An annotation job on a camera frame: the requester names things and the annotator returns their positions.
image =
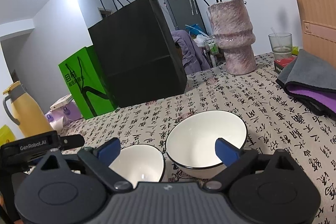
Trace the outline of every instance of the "black bowl rim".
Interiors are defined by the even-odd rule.
[[[128,147],[132,147],[132,146],[137,146],[137,145],[148,145],[148,146],[154,147],[156,150],[158,150],[160,152],[160,154],[162,156],[162,160],[163,160],[163,170],[162,170],[162,174],[161,174],[161,177],[160,177],[158,182],[162,182],[163,177],[164,177],[165,172],[166,172],[166,160],[165,160],[165,157],[164,157],[162,151],[159,148],[155,147],[154,145],[147,144],[147,143],[139,143],[139,144],[135,144],[135,145],[130,145],[130,146],[124,147],[123,149],[128,148]]]
[[[210,112],[210,111],[223,111],[223,112],[229,112],[229,111],[227,111],[227,110],[208,110],[208,111],[198,112],[198,113],[196,113],[196,114],[194,114],[194,115],[197,115],[197,114],[200,114],[200,113],[203,113],[203,112]],[[242,145],[241,148],[240,148],[240,149],[242,149],[242,148],[245,146],[246,142],[247,142],[248,129],[247,129],[246,122],[245,122],[241,117],[239,117],[238,115],[236,115],[236,116],[237,116],[239,119],[242,120],[242,122],[244,123],[245,128],[246,128],[246,137],[245,137],[245,141],[244,141],[243,145]],[[183,164],[178,163],[176,160],[174,160],[174,159],[169,155],[168,150],[167,150],[167,140],[168,140],[168,138],[169,138],[169,135],[167,136],[166,144],[165,144],[166,153],[167,153],[168,158],[170,158],[171,161],[172,161],[173,163],[175,163],[176,165],[181,166],[181,167],[183,167],[183,168],[192,169],[192,170],[206,170],[206,169],[211,169],[211,168],[215,168],[215,167],[218,167],[218,166],[223,165],[223,163],[221,162],[221,163],[219,163],[219,164],[212,165],[212,166],[192,167],[192,166],[187,166],[187,165],[183,165]]]

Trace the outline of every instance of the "gray refrigerator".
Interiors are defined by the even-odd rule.
[[[175,26],[175,30],[185,30],[185,25],[198,24],[207,33],[197,2],[192,1],[194,15],[189,0],[164,0]]]

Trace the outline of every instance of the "pink ceramic vase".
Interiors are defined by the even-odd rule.
[[[226,71],[244,75],[256,69],[251,45],[253,26],[243,0],[219,2],[208,8],[217,45],[223,49]]]

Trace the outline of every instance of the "table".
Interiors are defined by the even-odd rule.
[[[167,157],[167,135],[176,124],[195,113],[227,110],[246,122],[246,147],[264,154],[283,148],[292,155],[321,194],[314,224],[335,223],[336,122],[328,116],[315,116],[283,92],[275,83],[273,54],[256,56],[256,61],[257,69],[243,76],[228,74],[225,65],[189,75],[185,94],[117,109],[87,121],[78,120],[65,127],[61,135],[81,134],[86,145],[92,147],[113,137],[120,138],[122,147],[154,145],[166,158],[166,179],[190,181],[195,179]]]

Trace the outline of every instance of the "small white bowl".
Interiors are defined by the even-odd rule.
[[[148,144],[123,148],[109,168],[132,183],[139,181],[161,182],[165,172],[165,159],[159,149]]]
[[[246,144],[247,126],[231,112],[212,110],[197,113],[170,132],[166,141],[167,155],[188,175],[209,179],[225,169],[215,152],[218,138],[241,149]]]

